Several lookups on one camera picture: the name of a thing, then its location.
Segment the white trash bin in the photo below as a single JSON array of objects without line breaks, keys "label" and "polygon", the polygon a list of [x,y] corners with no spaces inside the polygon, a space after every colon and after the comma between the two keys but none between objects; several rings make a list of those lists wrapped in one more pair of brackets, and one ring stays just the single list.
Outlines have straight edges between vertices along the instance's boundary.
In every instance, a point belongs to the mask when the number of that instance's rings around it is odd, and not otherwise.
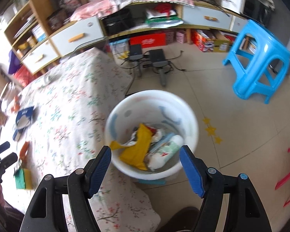
[{"label": "white trash bin", "polygon": [[147,90],[122,100],[106,121],[105,141],[111,162],[141,181],[168,179],[179,173],[179,150],[195,151],[199,126],[189,104],[170,92]]}]

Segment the white green-label plastic bottle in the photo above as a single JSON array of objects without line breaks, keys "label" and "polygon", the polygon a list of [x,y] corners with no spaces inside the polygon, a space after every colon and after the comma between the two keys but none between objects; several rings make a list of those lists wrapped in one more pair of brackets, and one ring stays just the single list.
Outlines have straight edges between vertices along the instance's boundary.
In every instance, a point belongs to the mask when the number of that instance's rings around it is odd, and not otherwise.
[{"label": "white green-label plastic bottle", "polygon": [[182,147],[184,139],[180,135],[173,135],[146,155],[145,163],[150,171],[162,168]]}]

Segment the orange wrapper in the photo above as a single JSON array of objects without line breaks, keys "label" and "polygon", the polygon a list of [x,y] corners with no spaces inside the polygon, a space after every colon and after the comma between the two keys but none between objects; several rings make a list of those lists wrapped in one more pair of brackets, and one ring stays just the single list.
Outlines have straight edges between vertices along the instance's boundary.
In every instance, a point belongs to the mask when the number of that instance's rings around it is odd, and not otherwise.
[{"label": "orange wrapper", "polygon": [[29,145],[30,145],[30,142],[29,141],[26,141],[23,144],[23,146],[22,146],[22,148],[21,148],[21,150],[19,152],[19,158],[20,158],[20,160],[26,161],[26,154],[28,152]]}]

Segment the white drawer cabinet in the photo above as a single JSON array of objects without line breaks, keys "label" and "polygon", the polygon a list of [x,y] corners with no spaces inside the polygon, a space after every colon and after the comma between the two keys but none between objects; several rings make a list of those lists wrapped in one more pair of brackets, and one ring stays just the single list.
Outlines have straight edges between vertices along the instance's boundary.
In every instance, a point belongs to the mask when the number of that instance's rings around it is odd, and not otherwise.
[{"label": "white drawer cabinet", "polygon": [[210,0],[27,0],[4,31],[31,74],[82,44],[146,31],[193,29],[240,32],[247,19]]}]

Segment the glass jar with oranges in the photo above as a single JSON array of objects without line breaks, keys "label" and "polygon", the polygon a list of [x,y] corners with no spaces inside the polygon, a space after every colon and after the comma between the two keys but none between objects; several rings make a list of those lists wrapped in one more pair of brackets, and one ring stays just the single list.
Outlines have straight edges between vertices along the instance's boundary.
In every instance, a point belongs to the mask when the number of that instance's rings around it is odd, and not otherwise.
[{"label": "glass jar with oranges", "polygon": [[13,101],[15,96],[22,91],[22,87],[15,84],[15,82],[7,83],[0,95],[0,102],[1,102],[1,110],[3,112],[8,111],[8,105]]}]

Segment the floral tablecloth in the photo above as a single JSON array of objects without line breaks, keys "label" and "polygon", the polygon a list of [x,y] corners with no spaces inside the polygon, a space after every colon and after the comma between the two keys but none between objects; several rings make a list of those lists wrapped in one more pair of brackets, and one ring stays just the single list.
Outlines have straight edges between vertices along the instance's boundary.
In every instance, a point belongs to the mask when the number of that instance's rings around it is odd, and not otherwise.
[{"label": "floral tablecloth", "polygon": [[[98,155],[105,143],[106,120],[132,81],[97,48],[72,57],[50,72],[61,76],[44,85],[43,75],[20,94],[21,108],[34,106],[34,117],[19,141],[12,139],[14,113],[0,136],[0,142],[9,142],[13,152],[30,142],[26,166],[34,188],[44,175],[69,175]],[[161,220],[148,195],[113,165],[89,203],[102,231],[155,231]]]}]

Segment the blue plastic stool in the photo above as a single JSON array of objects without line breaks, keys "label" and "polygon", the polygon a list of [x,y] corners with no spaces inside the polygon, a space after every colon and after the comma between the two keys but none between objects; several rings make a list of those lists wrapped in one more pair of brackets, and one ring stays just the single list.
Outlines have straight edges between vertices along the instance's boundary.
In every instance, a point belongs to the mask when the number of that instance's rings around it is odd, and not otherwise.
[{"label": "blue plastic stool", "polygon": [[[241,49],[241,43],[246,36],[256,42],[253,54]],[[282,62],[278,74],[273,78],[268,70],[274,60]],[[290,51],[268,29],[261,24],[249,20],[237,35],[223,65],[231,64],[236,73],[233,84],[234,93],[247,100],[253,94],[262,94],[268,104],[273,94],[283,82],[290,66]]]}]

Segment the yellow plastic bag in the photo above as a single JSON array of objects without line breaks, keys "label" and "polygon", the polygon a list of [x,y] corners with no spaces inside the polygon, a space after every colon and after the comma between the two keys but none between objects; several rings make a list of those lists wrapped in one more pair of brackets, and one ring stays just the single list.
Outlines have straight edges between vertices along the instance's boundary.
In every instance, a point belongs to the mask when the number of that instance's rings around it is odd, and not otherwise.
[{"label": "yellow plastic bag", "polygon": [[123,149],[119,156],[122,162],[146,171],[147,167],[144,159],[150,148],[152,131],[146,125],[140,124],[136,136],[136,143],[132,146],[124,146],[114,140],[110,143],[110,148],[111,150]]}]

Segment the green yellow sponge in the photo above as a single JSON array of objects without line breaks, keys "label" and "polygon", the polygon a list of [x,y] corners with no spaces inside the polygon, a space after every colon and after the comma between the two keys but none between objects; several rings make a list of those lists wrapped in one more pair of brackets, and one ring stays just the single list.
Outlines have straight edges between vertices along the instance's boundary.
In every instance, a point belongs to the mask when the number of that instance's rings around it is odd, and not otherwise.
[{"label": "green yellow sponge", "polygon": [[31,171],[26,168],[18,168],[18,170],[14,173],[15,185],[17,189],[21,190],[31,190],[32,187],[32,179],[31,179]]}]

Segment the red cardboard box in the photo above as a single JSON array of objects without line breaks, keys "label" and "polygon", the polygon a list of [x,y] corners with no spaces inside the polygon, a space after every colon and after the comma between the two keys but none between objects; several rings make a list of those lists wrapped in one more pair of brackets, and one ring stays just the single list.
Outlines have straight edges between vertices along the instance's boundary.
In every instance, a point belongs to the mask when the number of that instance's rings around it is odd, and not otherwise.
[{"label": "red cardboard box", "polygon": [[131,37],[130,45],[140,44],[141,48],[152,48],[166,45],[166,35],[163,32]]}]

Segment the torn blue paper box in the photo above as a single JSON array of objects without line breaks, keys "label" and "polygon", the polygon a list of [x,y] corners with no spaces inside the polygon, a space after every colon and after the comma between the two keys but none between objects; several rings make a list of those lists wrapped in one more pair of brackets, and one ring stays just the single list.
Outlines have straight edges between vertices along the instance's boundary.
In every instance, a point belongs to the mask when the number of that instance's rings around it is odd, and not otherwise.
[{"label": "torn blue paper box", "polygon": [[18,111],[15,119],[15,132],[13,133],[12,139],[19,141],[22,132],[29,127],[33,122],[34,106],[30,106]]}]

